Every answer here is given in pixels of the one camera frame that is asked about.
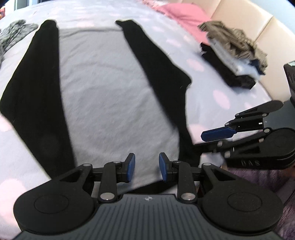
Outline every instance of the bed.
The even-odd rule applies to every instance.
[[[201,142],[200,135],[203,131],[223,126],[237,112],[271,100],[259,82],[251,90],[228,87],[214,68],[202,59],[199,42],[175,21],[134,0],[47,1],[19,9],[6,16],[0,21],[0,28],[7,27],[17,19],[25,19],[28,23],[34,22],[39,26],[47,19],[54,19],[57,22],[60,30],[60,52],[66,53],[66,55],[60,56],[60,87],[77,165],[91,163],[93,167],[102,167],[106,162],[112,160],[124,160],[129,152],[136,154],[133,181],[130,184],[119,184],[119,193],[161,179],[157,155],[164,151],[170,159],[177,158],[178,133],[170,126],[161,107],[151,96],[152,90],[145,82],[145,76],[141,73],[140,66],[135,71],[142,74],[141,84],[136,85],[135,82],[133,84],[137,89],[144,89],[144,91],[141,92],[139,104],[131,107],[132,109],[140,109],[140,113],[136,115],[137,117],[122,121],[130,124],[128,128],[118,134],[110,130],[96,135],[93,131],[95,123],[85,120],[85,117],[90,119],[91,116],[87,116],[87,114],[82,116],[82,110],[87,106],[89,112],[94,106],[99,108],[100,105],[95,98],[91,98],[96,94],[96,89],[101,89],[104,86],[110,90],[110,94],[117,93],[119,95],[118,91],[114,91],[118,82],[104,81],[102,84],[96,80],[96,75],[91,76],[85,68],[85,64],[96,67],[100,61],[99,56],[95,55],[94,57],[89,55],[90,52],[86,52],[87,49],[89,51],[89,46],[95,43],[95,37],[101,36],[102,32],[107,34],[108,31],[121,31],[115,24],[116,20],[133,19],[141,25],[149,38],[191,78],[192,84],[186,91],[186,120],[194,143]],[[88,37],[77,38],[75,42],[71,42],[72,45],[69,47],[67,36],[71,35],[73,31],[87,33]],[[5,60],[0,68],[0,95],[3,94],[34,34],[35,31],[5,54]],[[108,76],[108,79],[111,79],[109,71],[100,73],[100,76]],[[128,92],[133,89],[130,82],[123,81],[126,78],[127,76],[120,81],[120,91]],[[81,81],[83,85],[88,86],[83,91],[78,88],[81,87],[81,84],[79,85]],[[147,98],[149,104],[142,97],[145,92],[150,92],[149,98]],[[86,99],[81,97],[85,93],[90,97]],[[135,96],[140,95],[134,91],[132,93]],[[105,99],[109,98],[110,94],[106,94]],[[129,113],[125,110],[122,111],[118,107],[114,109],[105,115],[107,118],[109,114],[112,114],[113,124],[119,123],[122,118],[128,118]],[[145,133],[149,132],[149,129],[154,130],[144,136],[138,134],[124,139],[122,136],[126,131],[132,129],[136,129],[137,132],[144,129]],[[235,138],[245,137],[249,134],[251,133],[239,133]],[[113,144],[110,143],[111,139],[116,139]],[[50,178],[2,115],[0,115],[0,160],[0,239],[12,239],[20,232],[12,211],[15,200],[25,191],[48,181]],[[201,163],[204,162],[220,166],[223,159],[219,154],[204,154],[201,157]],[[97,187],[93,192],[93,195],[95,194],[97,194]]]

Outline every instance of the brown garment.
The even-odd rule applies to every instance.
[[[241,29],[227,28],[221,21],[208,21],[200,24],[199,29],[208,32],[207,37],[216,39],[232,56],[236,58],[258,60],[259,70],[264,72],[267,61],[263,51],[261,51],[255,41],[247,38]]]

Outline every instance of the light blue wall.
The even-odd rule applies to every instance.
[[[251,0],[295,33],[295,8],[287,0]]]

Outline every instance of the black folded garment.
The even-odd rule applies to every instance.
[[[248,75],[236,76],[223,64],[210,46],[201,43],[201,47],[205,52],[202,57],[218,71],[227,85],[230,87],[242,87],[247,89],[251,89],[255,85],[255,80]]]

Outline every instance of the crumpled gray cloth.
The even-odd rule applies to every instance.
[[[38,24],[25,24],[26,20],[16,20],[9,24],[2,32],[0,30],[0,64],[3,61],[3,55],[17,42],[22,40],[30,32],[38,28]]]

